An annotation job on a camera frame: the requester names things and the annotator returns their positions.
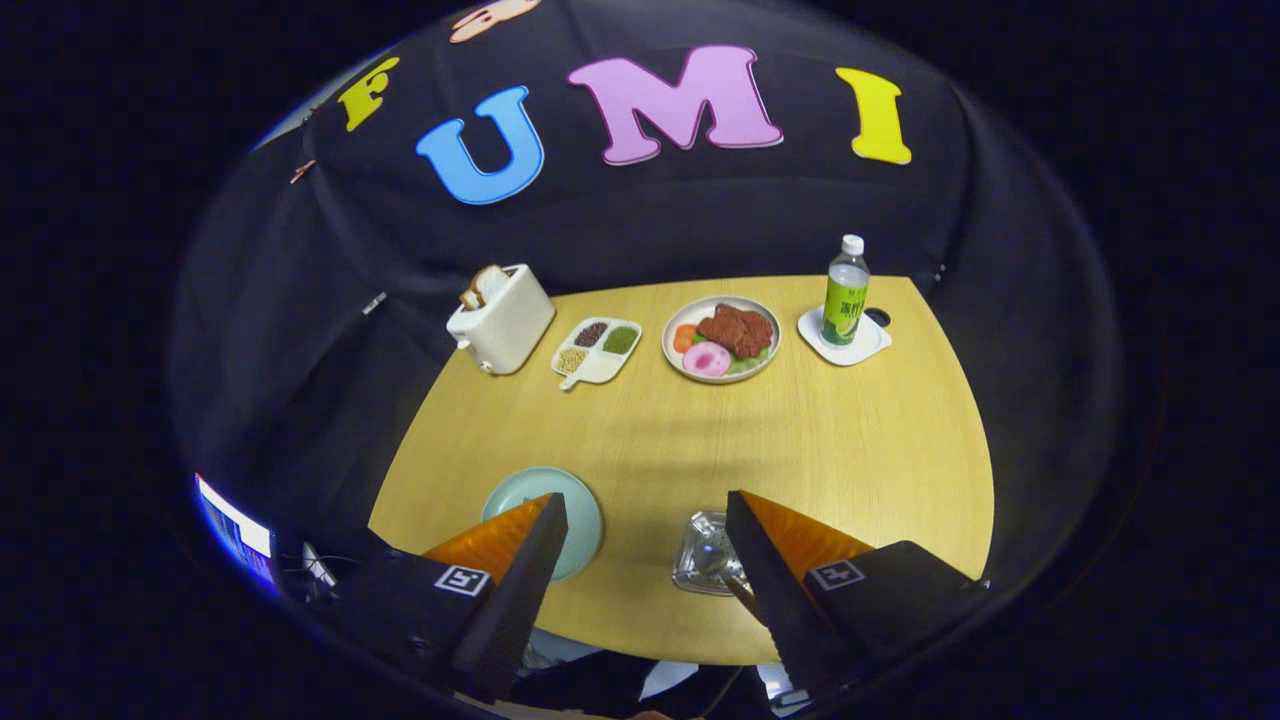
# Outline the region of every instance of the white bottle cap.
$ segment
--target white bottle cap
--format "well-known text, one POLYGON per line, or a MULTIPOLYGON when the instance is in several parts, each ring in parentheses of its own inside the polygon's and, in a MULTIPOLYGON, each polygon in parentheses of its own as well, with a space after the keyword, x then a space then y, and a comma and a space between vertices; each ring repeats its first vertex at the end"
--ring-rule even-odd
POLYGON ((846 255, 861 255, 863 254, 863 238, 856 234, 846 234, 842 238, 841 247, 844 247, 846 255))

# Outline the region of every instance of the water bottle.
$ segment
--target water bottle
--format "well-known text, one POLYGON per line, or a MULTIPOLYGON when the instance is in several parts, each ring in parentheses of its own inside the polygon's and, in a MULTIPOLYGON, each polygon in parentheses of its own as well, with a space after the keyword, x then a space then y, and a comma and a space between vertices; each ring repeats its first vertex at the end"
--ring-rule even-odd
POLYGON ((832 347, 849 347, 854 342, 872 279, 863 260, 863 238, 846 234, 841 250, 827 268, 827 304, 822 309, 822 340, 832 347))

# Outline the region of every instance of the computer monitor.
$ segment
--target computer monitor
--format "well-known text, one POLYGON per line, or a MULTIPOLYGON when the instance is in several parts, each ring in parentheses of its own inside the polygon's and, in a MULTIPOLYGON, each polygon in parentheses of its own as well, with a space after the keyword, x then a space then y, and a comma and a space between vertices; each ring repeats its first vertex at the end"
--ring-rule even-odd
POLYGON ((205 518, 221 541, 223 547, 244 565, 271 594, 283 594, 284 584, 279 564, 273 557, 275 536, 227 502, 214 488, 209 487, 200 473, 196 473, 196 488, 205 509, 205 518))

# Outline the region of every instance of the yellow letter f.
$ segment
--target yellow letter f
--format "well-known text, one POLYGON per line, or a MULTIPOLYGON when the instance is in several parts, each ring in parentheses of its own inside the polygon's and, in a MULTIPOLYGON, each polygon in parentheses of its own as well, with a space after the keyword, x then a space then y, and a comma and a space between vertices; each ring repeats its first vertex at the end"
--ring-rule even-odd
POLYGON ((347 132, 356 129, 381 106, 383 99, 374 95, 387 90, 389 85, 387 70, 397 64, 399 58, 388 58, 338 97, 338 101, 347 108, 347 132))

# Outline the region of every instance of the white plate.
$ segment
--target white plate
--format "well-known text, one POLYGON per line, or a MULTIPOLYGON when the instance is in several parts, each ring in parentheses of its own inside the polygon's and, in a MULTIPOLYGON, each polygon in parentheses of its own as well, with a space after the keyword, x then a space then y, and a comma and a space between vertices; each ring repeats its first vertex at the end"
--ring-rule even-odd
POLYGON ((600 550, 600 506, 582 480, 559 468, 526 468, 494 488, 484 503, 480 520, 489 520, 549 492, 564 495, 564 516, 568 523, 564 544, 552 571, 552 582, 558 583, 581 573, 600 550))
POLYGON ((778 346, 782 343, 782 325, 778 324, 777 315, 772 310, 760 305, 754 300, 748 300, 745 297, 737 297, 735 295, 714 295, 712 297, 704 297, 701 300, 695 300, 689 305, 685 305, 676 311, 675 315, 667 320, 667 327, 662 331, 662 354, 667 356, 667 361, 675 368, 681 375, 686 378, 695 379, 700 383, 709 384, 726 384, 736 383, 739 380, 745 380, 751 375, 763 370, 773 359, 778 356, 778 346), (705 375, 695 375, 685 369, 685 354, 676 352, 676 347, 672 345, 676 341, 676 328, 680 325, 696 325, 701 320, 716 315, 716 306, 721 302, 732 305, 739 310, 754 310, 765 318, 768 318, 769 324, 773 325, 773 338, 769 342, 769 356, 764 359, 764 363, 745 370, 741 373, 735 373, 732 375, 722 375, 719 378, 708 378, 705 375))
POLYGON ((635 352, 636 346, 640 345, 640 337, 643 334, 644 331, 636 323, 632 323, 631 320, 620 320, 617 318, 588 318, 579 323, 577 327, 575 327, 568 336, 564 337, 564 342, 556 348, 556 354, 552 355, 552 370, 564 375, 564 382, 561 383, 561 389, 567 391, 577 384, 579 380, 595 384, 612 380, 613 377, 618 374, 618 370, 622 369, 622 365, 626 364, 627 359, 631 357, 631 354, 635 352), (600 337, 598 337, 590 346, 584 347, 577 345, 575 341, 577 340, 579 333, 594 323, 602 323, 605 325, 600 337), (631 328, 636 332, 635 340, 631 341, 631 347, 622 354, 604 350, 604 343, 609 338, 609 333, 617 328, 631 328), (566 373, 559 369, 561 354, 566 350, 576 350, 584 354, 582 361, 572 373, 566 373))
POLYGON ((879 327, 876 320, 868 318, 865 313, 858 320, 858 329, 854 331, 854 342, 850 342, 849 347, 836 348, 822 340, 820 305, 800 315, 799 327, 800 337, 832 365, 856 365, 893 343, 893 338, 888 337, 888 332, 879 327))

